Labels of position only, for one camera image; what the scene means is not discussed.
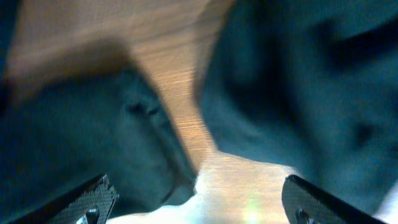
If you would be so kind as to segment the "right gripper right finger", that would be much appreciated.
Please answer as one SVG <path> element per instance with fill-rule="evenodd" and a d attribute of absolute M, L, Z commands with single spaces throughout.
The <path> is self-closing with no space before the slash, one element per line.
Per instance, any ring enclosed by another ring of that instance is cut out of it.
<path fill-rule="evenodd" d="M 291 224 L 386 224 L 297 175 L 285 178 L 282 205 Z"/>

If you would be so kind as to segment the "black trousers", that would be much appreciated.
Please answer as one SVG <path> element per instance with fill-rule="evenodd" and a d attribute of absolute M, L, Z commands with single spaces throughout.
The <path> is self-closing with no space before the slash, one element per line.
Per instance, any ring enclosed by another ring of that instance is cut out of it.
<path fill-rule="evenodd" d="M 181 205 L 196 173 L 155 91 L 130 68 L 49 86 L 1 117 L 1 221 L 104 174 L 112 216 Z"/>

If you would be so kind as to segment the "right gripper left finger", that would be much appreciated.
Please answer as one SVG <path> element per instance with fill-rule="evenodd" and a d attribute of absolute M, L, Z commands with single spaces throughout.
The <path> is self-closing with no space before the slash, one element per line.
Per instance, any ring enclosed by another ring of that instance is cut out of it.
<path fill-rule="evenodd" d="M 11 224 L 106 224 L 119 194 L 107 175 L 98 175 Z"/>

